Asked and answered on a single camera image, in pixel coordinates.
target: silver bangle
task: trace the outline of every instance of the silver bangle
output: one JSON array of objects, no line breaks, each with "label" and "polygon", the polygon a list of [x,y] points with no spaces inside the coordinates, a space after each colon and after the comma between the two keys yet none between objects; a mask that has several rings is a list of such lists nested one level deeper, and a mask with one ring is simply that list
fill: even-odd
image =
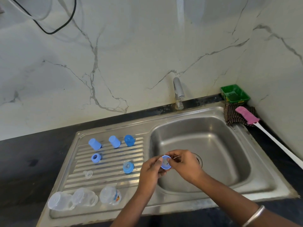
[{"label": "silver bangle", "polygon": [[260,206],[260,208],[248,219],[247,222],[245,222],[244,225],[242,225],[242,227],[248,226],[251,222],[253,222],[255,219],[257,219],[257,217],[259,217],[261,215],[261,213],[263,212],[264,209],[265,209],[265,206]]}]

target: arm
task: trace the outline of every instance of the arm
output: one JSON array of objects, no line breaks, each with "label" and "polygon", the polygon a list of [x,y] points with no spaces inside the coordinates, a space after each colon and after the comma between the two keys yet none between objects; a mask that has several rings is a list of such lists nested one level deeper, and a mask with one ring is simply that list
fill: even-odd
[{"label": "arm", "polygon": [[[173,150],[166,154],[172,157],[172,159],[169,159],[169,164],[181,175],[181,177],[207,194],[240,226],[245,224],[245,222],[247,222],[258,210],[259,206],[255,202],[245,198],[206,174],[201,169],[195,156],[189,150]],[[249,226],[295,227],[299,225],[268,210],[264,210],[258,218],[249,224]]]},{"label": "arm", "polygon": [[111,227],[135,226],[156,189],[158,178],[166,171],[161,167],[163,158],[156,156],[143,163],[140,171],[139,185],[134,196],[121,210]]}]

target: black countertop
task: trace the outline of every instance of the black countertop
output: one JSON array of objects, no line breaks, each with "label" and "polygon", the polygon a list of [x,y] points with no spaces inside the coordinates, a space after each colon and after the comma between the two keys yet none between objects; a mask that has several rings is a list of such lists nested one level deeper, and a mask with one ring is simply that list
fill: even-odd
[{"label": "black countertop", "polygon": [[[184,108],[199,107],[221,100],[220,95],[192,99],[184,101]],[[169,104],[0,141],[1,226],[36,226],[77,131],[173,112],[176,110],[174,106]],[[262,125],[279,140],[266,124],[262,123]],[[247,129],[286,180],[300,195],[303,195],[303,170],[261,130],[256,127],[247,127]],[[303,225],[301,198],[260,202],[260,204]],[[111,222],[103,222],[84,226],[100,227],[110,224]],[[141,217],[138,226],[236,226],[236,224],[220,208],[209,208]]]}]

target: green plastic box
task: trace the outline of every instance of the green plastic box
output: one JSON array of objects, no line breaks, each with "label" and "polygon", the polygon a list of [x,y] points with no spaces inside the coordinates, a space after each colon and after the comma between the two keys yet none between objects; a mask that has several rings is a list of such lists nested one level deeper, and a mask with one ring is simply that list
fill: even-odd
[{"label": "green plastic box", "polygon": [[226,102],[244,104],[250,97],[236,84],[221,87],[221,95]]}]

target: faucet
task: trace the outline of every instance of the faucet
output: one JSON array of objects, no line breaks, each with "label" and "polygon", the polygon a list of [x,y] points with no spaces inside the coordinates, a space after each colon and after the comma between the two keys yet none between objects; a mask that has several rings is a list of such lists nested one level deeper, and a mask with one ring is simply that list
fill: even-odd
[{"label": "faucet", "polygon": [[181,98],[184,98],[183,88],[178,77],[174,78],[174,91],[176,98],[176,107],[178,110],[182,110],[184,108]]}]

